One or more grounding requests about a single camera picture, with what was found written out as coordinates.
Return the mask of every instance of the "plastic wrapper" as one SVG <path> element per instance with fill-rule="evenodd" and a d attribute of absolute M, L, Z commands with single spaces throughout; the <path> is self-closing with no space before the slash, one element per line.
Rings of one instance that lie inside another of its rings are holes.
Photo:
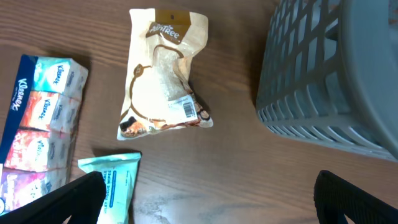
<path fill-rule="evenodd" d="M 87 74 L 70 58 L 21 57 L 0 145 L 0 215 L 67 182 Z"/>
<path fill-rule="evenodd" d="M 59 93 L 31 91 L 21 126 L 71 133 L 80 102 Z"/>
<path fill-rule="evenodd" d="M 69 134 L 19 129 L 4 165 L 37 172 L 66 168 L 69 146 Z"/>
<path fill-rule="evenodd" d="M 33 202 L 65 185 L 67 181 L 66 169 L 26 172 L 3 167 L 0 175 L 0 213 L 2 214 Z"/>
<path fill-rule="evenodd" d="M 81 100 L 87 75 L 87 68 L 71 58 L 39 57 L 35 64 L 32 89 L 61 93 Z"/>
<path fill-rule="evenodd" d="M 189 11 L 131 9 L 132 31 L 118 140 L 187 126 L 210 115 L 188 85 L 192 58 L 206 45 L 208 19 Z"/>
<path fill-rule="evenodd" d="M 135 152 L 78 160 L 84 172 L 98 171 L 104 177 L 106 196 L 97 224 L 129 223 L 128 208 L 140 158 L 141 154 Z"/>

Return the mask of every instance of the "brown label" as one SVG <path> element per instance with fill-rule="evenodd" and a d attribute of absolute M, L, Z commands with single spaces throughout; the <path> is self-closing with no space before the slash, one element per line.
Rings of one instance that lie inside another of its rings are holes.
<path fill-rule="evenodd" d="M 155 22 L 150 24 L 146 37 L 157 34 L 175 44 L 181 44 L 190 26 L 189 11 L 155 9 Z"/>

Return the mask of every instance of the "gray plastic basket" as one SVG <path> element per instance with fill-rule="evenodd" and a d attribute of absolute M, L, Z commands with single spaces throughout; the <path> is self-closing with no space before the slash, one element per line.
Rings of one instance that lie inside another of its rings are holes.
<path fill-rule="evenodd" d="M 397 4 L 281 0 L 257 96 L 275 134 L 398 158 Z"/>

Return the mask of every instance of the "wooden table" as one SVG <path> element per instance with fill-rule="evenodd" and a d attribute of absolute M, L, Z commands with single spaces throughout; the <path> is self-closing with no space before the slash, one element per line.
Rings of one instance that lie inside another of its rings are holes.
<path fill-rule="evenodd" d="M 0 131 L 21 54 L 73 57 L 90 69 L 77 160 L 143 154 L 135 223 L 317 223 L 313 185 L 330 170 L 398 207 L 398 164 L 280 138 L 256 117 L 271 0 L 0 0 Z M 210 108 L 210 129 L 117 141 L 124 98 L 130 8 L 186 9 L 209 18 L 206 48 L 190 83 Z"/>

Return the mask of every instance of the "barcode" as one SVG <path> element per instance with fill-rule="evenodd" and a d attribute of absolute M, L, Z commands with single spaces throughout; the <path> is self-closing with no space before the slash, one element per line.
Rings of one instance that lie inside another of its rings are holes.
<path fill-rule="evenodd" d="M 191 102 L 184 103 L 182 106 L 184 107 L 185 116 L 187 118 L 193 117 L 193 110 L 192 110 L 193 106 Z"/>

